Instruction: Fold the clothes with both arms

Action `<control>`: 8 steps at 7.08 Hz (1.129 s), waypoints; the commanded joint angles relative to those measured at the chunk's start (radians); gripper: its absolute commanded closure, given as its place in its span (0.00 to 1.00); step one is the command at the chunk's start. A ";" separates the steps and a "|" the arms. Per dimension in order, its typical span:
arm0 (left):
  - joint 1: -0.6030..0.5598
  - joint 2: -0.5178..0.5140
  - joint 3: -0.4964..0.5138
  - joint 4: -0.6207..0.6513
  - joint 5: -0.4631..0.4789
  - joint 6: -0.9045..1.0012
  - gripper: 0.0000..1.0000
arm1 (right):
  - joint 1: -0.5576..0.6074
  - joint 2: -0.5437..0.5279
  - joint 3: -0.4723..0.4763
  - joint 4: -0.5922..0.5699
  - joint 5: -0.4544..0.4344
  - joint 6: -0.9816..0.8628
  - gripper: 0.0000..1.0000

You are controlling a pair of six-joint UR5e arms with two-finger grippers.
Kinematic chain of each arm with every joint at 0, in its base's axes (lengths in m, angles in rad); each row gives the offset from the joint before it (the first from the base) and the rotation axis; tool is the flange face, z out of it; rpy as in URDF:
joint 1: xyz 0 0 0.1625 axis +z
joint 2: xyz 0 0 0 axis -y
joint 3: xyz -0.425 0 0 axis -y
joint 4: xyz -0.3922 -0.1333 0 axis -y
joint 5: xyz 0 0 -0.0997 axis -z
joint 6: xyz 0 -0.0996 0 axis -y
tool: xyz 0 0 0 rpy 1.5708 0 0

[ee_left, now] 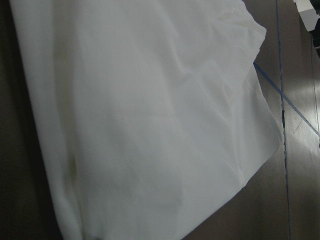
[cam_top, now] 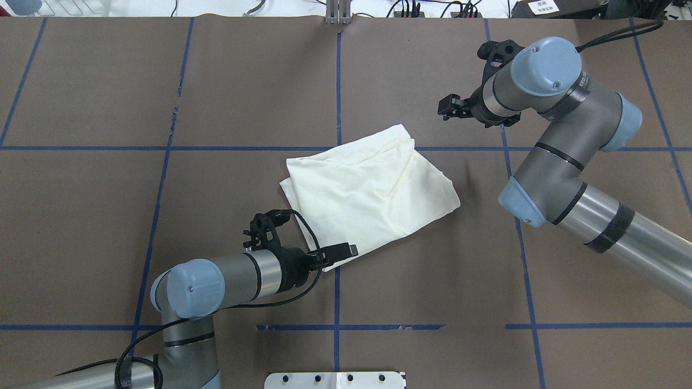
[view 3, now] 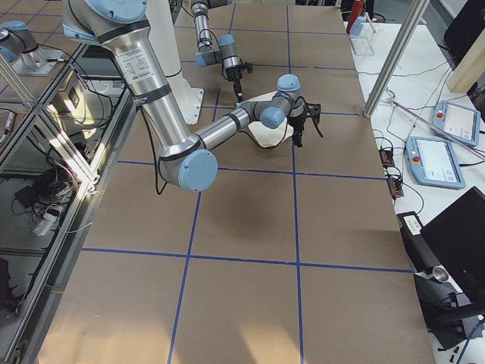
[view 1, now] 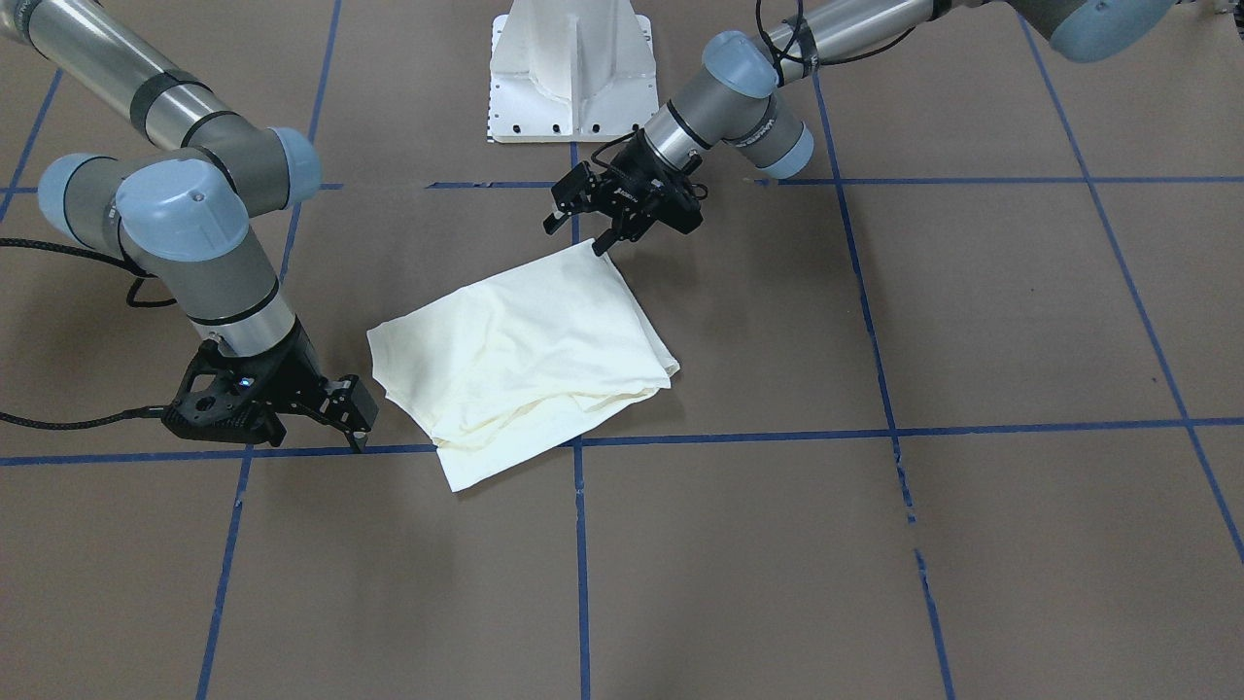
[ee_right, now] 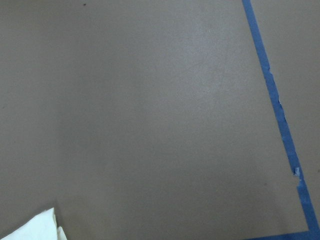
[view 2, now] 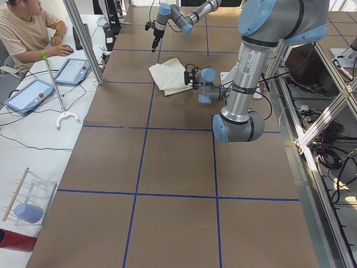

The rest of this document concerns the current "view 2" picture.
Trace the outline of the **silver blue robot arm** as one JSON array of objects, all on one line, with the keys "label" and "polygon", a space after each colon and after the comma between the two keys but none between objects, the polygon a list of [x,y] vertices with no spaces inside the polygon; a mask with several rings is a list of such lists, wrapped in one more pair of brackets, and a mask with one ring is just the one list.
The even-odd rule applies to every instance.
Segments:
[{"label": "silver blue robot arm", "polygon": [[209,13],[215,12],[220,5],[221,1],[219,0],[208,0],[196,10],[185,15],[175,4],[161,3],[156,20],[147,22],[145,25],[146,31],[150,28],[153,29],[154,40],[152,44],[152,52],[156,51],[160,40],[163,38],[169,20],[172,20],[181,32],[187,35],[192,31],[194,24],[198,23]]},{"label": "silver blue robot arm", "polygon": [[231,88],[205,84],[199,102],[225,100],[213,117],[214,137],[220,142],[249,142],[261,137],[264,119],[249,108],[269,52],[280,39],[302,45],[327,32],[328,1],[248,1],[240,14],[241,52]]}]

